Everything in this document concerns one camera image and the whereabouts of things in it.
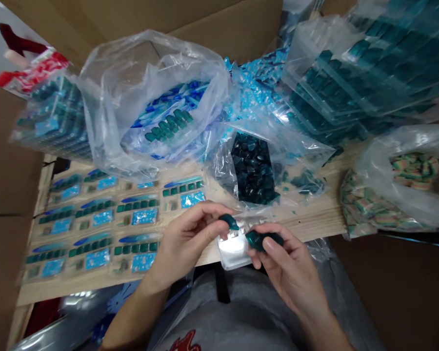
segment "red print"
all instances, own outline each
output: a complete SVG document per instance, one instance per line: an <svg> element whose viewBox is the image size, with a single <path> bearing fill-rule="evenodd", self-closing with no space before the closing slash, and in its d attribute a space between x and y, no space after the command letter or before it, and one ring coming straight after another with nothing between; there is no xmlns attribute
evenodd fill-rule
<svg viewBox="0 0 439 351"><path fill-rule="evenodd" d="M201 351L200 345L190 345L195 336L195 329L187 333L182 340L179 338L174 341L169 351Z"/></svg>

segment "hand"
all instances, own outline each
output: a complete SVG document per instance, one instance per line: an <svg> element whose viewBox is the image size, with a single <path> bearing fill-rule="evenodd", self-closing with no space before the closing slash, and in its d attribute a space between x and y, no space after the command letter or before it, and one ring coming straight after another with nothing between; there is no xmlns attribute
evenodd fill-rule
<svg viewBox="0 0 439 351"><path fill-rule="evenodd" d="M266 253L250 249L255 269L263 264L278 294L301 319L327 317L327 297L307 247L279 223L264 223L253 229L259 233L278 233L284 240L282 247L266 237Z"/></svg>
<svg viewBox="0 0 439 351"><path fill-rule="evenodd" d="M186 276L209 243L218 235L227 238L229 226L218 220L223 214L232 215L233 210L204 201L172 220L164 230L155 261L144 280L151 281L155 290L160 291Z"/></svg>

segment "person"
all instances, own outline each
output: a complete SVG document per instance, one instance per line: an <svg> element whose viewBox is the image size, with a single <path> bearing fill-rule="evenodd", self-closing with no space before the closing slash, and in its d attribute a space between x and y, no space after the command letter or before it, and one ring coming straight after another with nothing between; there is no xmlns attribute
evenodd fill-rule
<svg viewBox="0 0 439 351"><path fill-rule="evenodd" d="M218 235L227 238L228 224L218 220L223 214L232 215L233 210L205 201L167 225L150 270L114 317L102 350L146 350L171 285L194 269ZM280 246L266 237L265 253L248 252L253 267L263 265L268 277L246 267L226 272L231 302L224 304L216 297L214 277L204 273L195 281L180 321L154 349L354 350L329 309L306 246L278 223L254 229L284 239Z"/></svg>

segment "clear plastic bag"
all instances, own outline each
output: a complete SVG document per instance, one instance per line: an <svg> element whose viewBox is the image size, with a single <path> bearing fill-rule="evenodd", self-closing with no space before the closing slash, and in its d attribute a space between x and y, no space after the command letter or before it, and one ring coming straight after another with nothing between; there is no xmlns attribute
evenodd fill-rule
<svg viewBox="0 0 439 351"><path fill-rule="evenodd" d="M144 182L160 170L201 158L203 133L220 115L229 82L218 54L162 33L148 30L100 45L79 79L95 165ZM184 94L187 88L201 89L194 91L201 93L200 101ZM167 93L175 106L159 104ZM151 108L154 102L159 109ZM175 109L188 111L193 121L173 138L148 141L146 134Z"/></svg>
<svg viewBox="0 0 439 351"><path fill-rule="evenodd" d="M254 155L256 147L262 149L265 141L265 153L269 155L269 160L265 157L265 160L255 165L254 161L248 160L248 156L244 156L246 169L236 169L238 156L233 148L236 148L238 143L238 135L253 137L252 140L256 140L255 146L250 141L252 150L249 149L248 154ZM319 196L325 190L325 183L316 179L314 173L322 167L335 149L302 134L291 132L268 116L257 114L255 120L219 123L213 136L214 140L219 142L210 144L205 169L208 174L207 192L217 201L227 202L228 206L240 211L257 211L261 207L265 209L270 206L295 206L299 194L308 199ZM238 179L238 172L241 173L241 179ZM251 175L259 175L257 186L252 186L263 190L261 194L266 192L263 197L249 197L250 188L246 190L245 186L252 184ZM221 197L220 189L224 190L226 197Z"/></svg>
<svg viewBox="0 0 439 351"><path fill-rule="evenodd" d="M439 124L400 127L374 139L361 153L340 191L350 238L377 229L439 231L439 171L430 191L396 178L394 158L415 152L439 160Z"/></svg>

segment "cardboard box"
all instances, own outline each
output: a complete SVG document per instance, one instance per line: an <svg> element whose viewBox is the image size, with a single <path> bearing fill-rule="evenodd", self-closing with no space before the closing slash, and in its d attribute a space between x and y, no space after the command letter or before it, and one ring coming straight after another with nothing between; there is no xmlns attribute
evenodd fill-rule
<svg viewBox="0 0 439 351"><path fill-rule="evenodd" d="M30 217L0 217L0 350L6 349L8 331L20 292L18 278L30 225Z"/></svg>
<svg viewBox="0 0 439 351"><path fill-rule="evenodd" d="M3 0L78 68L96 46L154 29L244 63L277 36L282 0Z"/></svg>
<svg viewBox="0 0 439 351"><path fill-rule="evenodd" d="M0 215L31 216L43 154L9 143L26 101L0 88Z"/></svg>

